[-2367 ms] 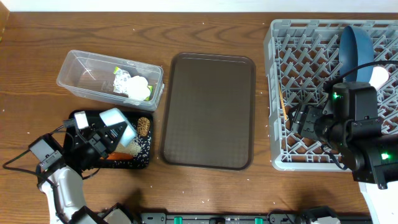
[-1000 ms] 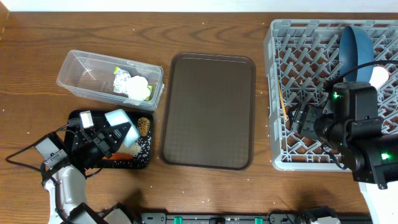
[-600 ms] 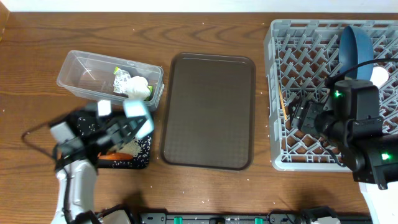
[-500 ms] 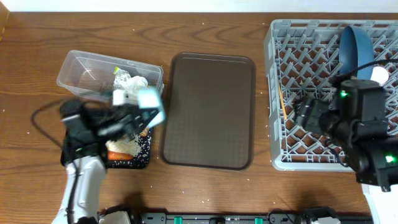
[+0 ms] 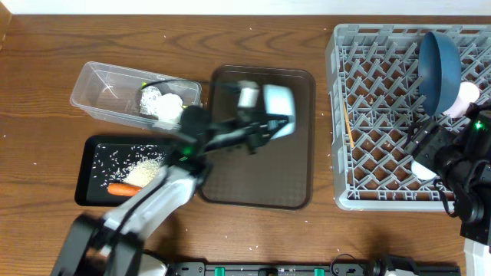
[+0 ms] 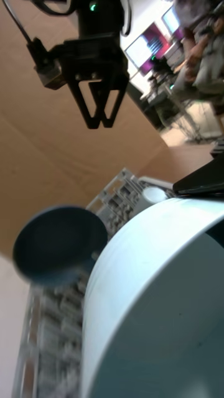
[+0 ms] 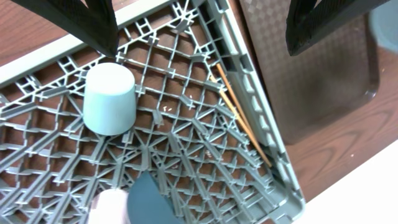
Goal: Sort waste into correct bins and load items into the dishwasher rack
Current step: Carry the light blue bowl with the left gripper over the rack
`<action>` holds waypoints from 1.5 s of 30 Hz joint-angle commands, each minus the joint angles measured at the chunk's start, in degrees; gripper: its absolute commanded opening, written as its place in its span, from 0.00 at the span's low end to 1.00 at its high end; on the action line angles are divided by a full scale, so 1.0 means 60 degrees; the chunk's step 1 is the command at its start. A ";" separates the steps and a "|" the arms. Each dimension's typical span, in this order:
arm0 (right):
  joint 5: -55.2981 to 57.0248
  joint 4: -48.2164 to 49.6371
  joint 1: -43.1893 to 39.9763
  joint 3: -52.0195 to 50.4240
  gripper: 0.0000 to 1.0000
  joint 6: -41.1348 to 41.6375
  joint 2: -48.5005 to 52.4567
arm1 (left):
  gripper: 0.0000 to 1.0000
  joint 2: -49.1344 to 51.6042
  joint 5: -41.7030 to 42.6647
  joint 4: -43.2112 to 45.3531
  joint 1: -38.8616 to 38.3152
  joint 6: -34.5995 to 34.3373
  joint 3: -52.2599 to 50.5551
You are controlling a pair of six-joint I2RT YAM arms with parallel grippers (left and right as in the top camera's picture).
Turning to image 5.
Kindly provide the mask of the light blue cup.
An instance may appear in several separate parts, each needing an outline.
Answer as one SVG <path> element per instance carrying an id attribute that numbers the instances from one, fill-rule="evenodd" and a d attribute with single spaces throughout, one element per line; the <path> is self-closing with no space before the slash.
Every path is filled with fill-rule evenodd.
<path id="1" fill-rule="evenodd" d="M 420 180 L 431 180 L 437 177 L 437 174 L 413 160 L 410 164 L 411 172 Z"/>

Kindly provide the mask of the light blue rice bowl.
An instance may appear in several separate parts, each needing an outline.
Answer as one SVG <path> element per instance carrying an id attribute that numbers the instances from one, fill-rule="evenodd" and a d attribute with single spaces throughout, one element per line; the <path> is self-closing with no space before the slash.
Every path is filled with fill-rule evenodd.
<path id="1" fill-rule="evenodd" d="M 265 111 L 269 114 L 289 116 L 288 123 L 272 136 L 272 140 L 295 132 L 295 100 L 293 92 L 288 87 L 265 84 L 263 86 Z"/>

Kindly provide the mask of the pink cup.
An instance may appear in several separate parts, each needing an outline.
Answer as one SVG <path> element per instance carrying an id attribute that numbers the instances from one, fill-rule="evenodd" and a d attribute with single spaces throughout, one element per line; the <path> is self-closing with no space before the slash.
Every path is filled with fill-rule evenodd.
<path id="1" fill-rule="evenodd" d="M 443 112 L 443 115 L 453 119 L 462 117 L 470 104 L 475 103 L 479 96 L 479 88 L 474 83 L 469 81 L 462 82 L 455 102 L 448 110 Z"/>

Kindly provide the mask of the dark blue bowl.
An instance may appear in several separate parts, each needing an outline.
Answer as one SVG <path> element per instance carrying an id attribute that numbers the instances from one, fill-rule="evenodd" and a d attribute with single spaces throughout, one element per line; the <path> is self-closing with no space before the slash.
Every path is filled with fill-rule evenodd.
<path id="1" fill-rule="evenodd" d="M 446 34 L 427 32 L 420 45 L 418 61 L 424 112 L 436 116 L 449 110 L 460 89 L 460 53 L 455 42 Z"/>

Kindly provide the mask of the foil wrapper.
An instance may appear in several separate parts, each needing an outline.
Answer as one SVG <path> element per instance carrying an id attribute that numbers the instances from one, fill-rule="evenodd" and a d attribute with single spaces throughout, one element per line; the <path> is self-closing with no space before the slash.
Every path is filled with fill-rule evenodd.
<path id="1" fill-rule="evenodd" d="M 157 115 L 158 100 L 162 96 L 157 87 L 149 86 L 141 91 L 140 113 L 146 116 Z"/>

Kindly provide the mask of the orange carrot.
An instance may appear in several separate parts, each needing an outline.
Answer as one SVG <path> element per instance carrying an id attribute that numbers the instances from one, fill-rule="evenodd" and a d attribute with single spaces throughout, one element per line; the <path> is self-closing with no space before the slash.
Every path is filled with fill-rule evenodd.
<path id="1" fill-rule="evenodd" d="M 114 196 L 135 196 L 142 188 L 125 183 L 111 183 L 107 192 Z"/>

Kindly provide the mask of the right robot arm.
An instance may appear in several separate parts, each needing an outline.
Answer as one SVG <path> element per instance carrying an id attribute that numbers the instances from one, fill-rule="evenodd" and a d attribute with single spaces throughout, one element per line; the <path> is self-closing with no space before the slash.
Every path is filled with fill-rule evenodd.
<path id="1" fill-rule="evenodd" d="M 404 151 L 437 174 L 433 181 L 453 193 L 453 209 L 445 212 L 461 221 L 468 275 L 490 276 L 490 112 L 470 115 L 458 135 L 428 119 L 407 131 Z"/>

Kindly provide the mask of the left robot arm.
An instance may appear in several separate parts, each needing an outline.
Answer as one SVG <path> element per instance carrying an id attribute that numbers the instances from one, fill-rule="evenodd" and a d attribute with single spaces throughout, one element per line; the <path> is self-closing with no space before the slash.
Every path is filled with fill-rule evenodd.
<path id="1" fill-rule="evenodd" d="M 221 123 L 209 111 L 187 107 L 167 163 L 136 195 L 101 218 L 78 216 L 65 239 L 53 275 L 139 275 L 154 272 L 158 261 L 143 258 L 143 246 L 160 224 L 188 203 L 212 166 L 206 154 L 244 145 L 250 153 L 295 128 L 292 107 L 256 110 L 240 107 Z"/>

